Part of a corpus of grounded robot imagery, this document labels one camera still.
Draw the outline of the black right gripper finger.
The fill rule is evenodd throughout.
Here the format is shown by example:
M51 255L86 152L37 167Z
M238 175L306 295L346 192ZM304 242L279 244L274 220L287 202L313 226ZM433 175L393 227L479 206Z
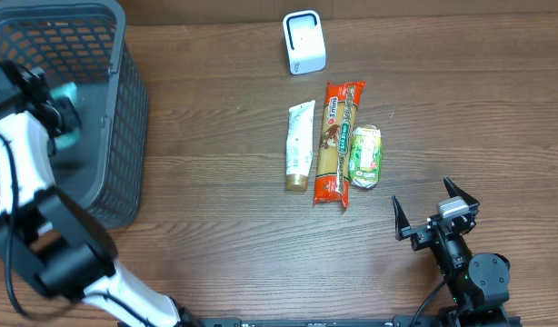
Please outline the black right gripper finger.
M410 236L411 225L405 216L404 210L397 200L396 196L392 196L395 219L395 239L401 241Z
M459 188L448 176L443 178L446 191L451 198L461 197L468 205L478 205L479 202L467 192Z

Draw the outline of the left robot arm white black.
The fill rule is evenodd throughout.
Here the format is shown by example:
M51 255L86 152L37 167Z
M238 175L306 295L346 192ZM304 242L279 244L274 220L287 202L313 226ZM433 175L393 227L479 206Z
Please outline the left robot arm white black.
M50 156L76 143L81 121L73 83L51 88L43 70L0 61L0 257L15 311L14 274L46 298L62 296L110 313L122 326L196 326L118 259L105 228L55 182Z

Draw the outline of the green tea carton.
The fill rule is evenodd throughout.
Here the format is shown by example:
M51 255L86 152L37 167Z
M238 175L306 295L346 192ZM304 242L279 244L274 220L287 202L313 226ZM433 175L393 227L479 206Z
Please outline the green tea carton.
M348 164L351 184L365 189L374 188L380 179L382 160L381 131L371 124L356 127Z

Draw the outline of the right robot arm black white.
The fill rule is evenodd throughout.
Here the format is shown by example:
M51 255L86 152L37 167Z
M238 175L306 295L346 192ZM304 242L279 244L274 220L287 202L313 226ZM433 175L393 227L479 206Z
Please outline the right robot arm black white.
M479 201L459 188L449 177L443 179L449 198L437 204L437 214L425 224L412 227L398 199L393 196L395 239L408 239L417 252L429 249L443 277L410 320L411 326L520 326L519 316L507 315L511 264L499 253L471 252L463 236L475 226ZM423 311L446 287L454 306L435 316Z

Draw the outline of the orange spaghetti packet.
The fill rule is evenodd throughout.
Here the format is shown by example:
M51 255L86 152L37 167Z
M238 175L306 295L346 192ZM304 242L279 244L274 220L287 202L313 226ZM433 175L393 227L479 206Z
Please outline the orange spaghetti packet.
M314 204L349 205L349 159L355 119L365 81L327 84L319 159L314 182Z

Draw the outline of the white cosmetic tube gold cap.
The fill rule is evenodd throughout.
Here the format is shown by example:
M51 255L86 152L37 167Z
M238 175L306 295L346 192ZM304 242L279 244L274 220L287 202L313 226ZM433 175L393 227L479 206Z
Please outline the white cosmetic tube gold cap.
M313 127L315 100L289 109L286 137L286 189L305 192L313 161Z

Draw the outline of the teal snack packet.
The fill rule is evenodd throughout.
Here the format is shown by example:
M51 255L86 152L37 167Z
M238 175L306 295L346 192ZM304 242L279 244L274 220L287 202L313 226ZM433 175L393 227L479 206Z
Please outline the teal snack packet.
M75 109L77 102L77 86L70 82L62 84L51 91L52 98L58 102L55 110L59 113L61 133L52 141L55 152L63 151L76 144L81 136L82 122Z

